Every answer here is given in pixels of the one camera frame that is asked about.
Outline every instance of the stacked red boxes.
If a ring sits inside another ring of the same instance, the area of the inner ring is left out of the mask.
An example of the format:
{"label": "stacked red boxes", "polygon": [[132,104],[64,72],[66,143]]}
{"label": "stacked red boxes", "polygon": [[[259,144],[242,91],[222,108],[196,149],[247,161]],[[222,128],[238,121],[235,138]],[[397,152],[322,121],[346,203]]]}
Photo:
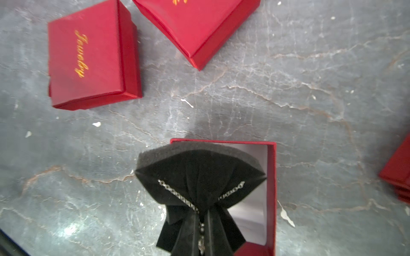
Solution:
{"label": "stacked red boxes", "polygon": [[410,204],[410,134],[396,150],[379,177],[395,186],[399,200]]}

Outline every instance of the red jewelry box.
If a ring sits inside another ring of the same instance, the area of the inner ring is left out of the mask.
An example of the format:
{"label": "red jewelry box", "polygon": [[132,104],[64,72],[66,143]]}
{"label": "red jewelry box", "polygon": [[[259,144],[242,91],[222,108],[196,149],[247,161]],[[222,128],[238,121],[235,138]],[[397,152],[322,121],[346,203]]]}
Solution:
{"label": "red jewelry box", "polygon": [[260,0],[133,1],[198,70],[260,4]]}
{"label": "red jewelry box", "polygon": [[197,141],[227,144],[265,145],[266,156],[266,244],[258,245],[246,242],[235,253],[235,256],[274,256],[275,255],[275,231],[276,231],[276,143],[275,142],[252,142],[252,141],[224,141],[224,140],[191,140],[185,138],[173,138],[170,143],[181,141]]}
{"label": "red jewelry box", "polygon": [[142,97],[137,27],[119,0],[48,24],[49,96],[58,109],[89,109]]}
{"label": "red jewelry box", "polygon": [[379,177],[395,186],[399,200],[410,204],[410,134],[390,158]]}

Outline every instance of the open jewelry box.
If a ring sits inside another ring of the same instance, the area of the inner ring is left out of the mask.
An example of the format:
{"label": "open jewelry box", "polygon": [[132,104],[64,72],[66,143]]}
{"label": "open jewelry box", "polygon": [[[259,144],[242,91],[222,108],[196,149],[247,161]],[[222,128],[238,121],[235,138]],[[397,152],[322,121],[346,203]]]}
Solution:
{"label": "open jewelry box", "polygon": [[275,255],[276,231],[276,143],[252,141],[171,139],[181,141],[218,143],[235,147],[255,157],[266,173],[267,180],[240,203],[229,208],[246,243],[235,256]]}

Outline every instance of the gray marble surface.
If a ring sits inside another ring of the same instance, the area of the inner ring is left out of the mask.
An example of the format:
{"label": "gray marble surface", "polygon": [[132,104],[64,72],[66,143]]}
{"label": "gray marble surface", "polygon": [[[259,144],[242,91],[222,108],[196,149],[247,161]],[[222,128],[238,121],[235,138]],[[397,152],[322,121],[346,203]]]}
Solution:
{"label": "gray marble surface", "polygon": [[262,0],[201,72],[126,0],[144,98],[54,109],[47,22],[97,2],[0,1],[0,228],[31,255],[167,255],[132,170],[174,137],[278,143],[278,256],[410,254],[377,178],[409,132],[408,0]]}

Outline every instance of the red box edge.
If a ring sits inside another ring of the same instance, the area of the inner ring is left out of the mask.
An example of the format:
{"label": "red box edge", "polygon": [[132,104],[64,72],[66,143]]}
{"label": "red box edge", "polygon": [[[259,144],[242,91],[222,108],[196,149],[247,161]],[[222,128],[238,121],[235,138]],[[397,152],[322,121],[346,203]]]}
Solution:
{"label": "red box edge", "polygon": [[86,100],[71,100],[63,104],[53,105],[56,109],[78,110],[78,109],[92,109],[99,106],[105,106],[113,103],[118,103],[126,100],[137,99],[135,95],[129,93],[108,94],[104,96],[89,97]]}
{"label": "red box edge", "polygon": [[[249,8],[248,11],[241,17],[235,17],[235,15],[240,15],[239,9],[248,8],[247,4],[249,4],[251,8]],[[206,66],[206,64],[208,64],[212,57],[222,48],[226,41],[235,33],[235,31],[238,30],[238,28],[249,18],[249,16],[251,16],[251,14],[259,7],[259,5],[260,0],[242,0],[226,17],[226,19],[223,20],[223,22],[214,30],[214,32],[206,39],[206,41],[191,57],[192,62],[195,63],[195,67],[199,71],[201,71]]]}
{"label": "red box edge", "polygon": [[395,172],[392,171],[392,169],[397,166],[397,163],[402,160],[403,156],[406,157],[410,155],[410,153],[408,152],[410,152],[410,134],[406,136],[404,141],[391,156],[378,176],[389,184],[410,190],[410,169],[402,179],[398,179],[398,177],[395,175]]}
{"label": "red box edge", "polygon": [[121,65],[123,76],[124,92],[135,95],[139,98],[142,96],[141,79],[139,70],[139,56],[138,56],[138,29],[132,22],[131,13],[125,5],[117,0],[118,9],[118,31],[119,31],[119,45],[121,53]]}
{"label": "red box edge", "polygon": [[400,201],[410,204],[410,197],[398,196],[397,197]]}
{"label": "red box edge", "polygon": [[395,187],[394,192],[400,196],[410,197],[410,190],[401,187]]}
{"label": "red box edge", "polygon": [[[229,140],[197,140],[197,139],[187,139],[187,138],[172,138],[170,143],[182,142],[182,141],[192,141],[192,142],[210,142],[210,143],[233,143],[233,144],[256,144],[256,145],[267,145],[268,146],[268,155],[271,157],[268,158],[268,177],[273,172],[274,182],[273,182],[273,199],[272,187],[267,186],[267,234],[266,234],[266,245],[257,245],[254,243],[246,242],[238,251],[235,253],[235,256],[248,256],[248,255],[263,255],[263,256],[275,256],[275,244],[276,244],[276,209],[277,209],[277,190],[276,190],[276,142],[271,141],[229,141]],[[269,211],[269,208],[272,207],[273,202],[273,211]]]}

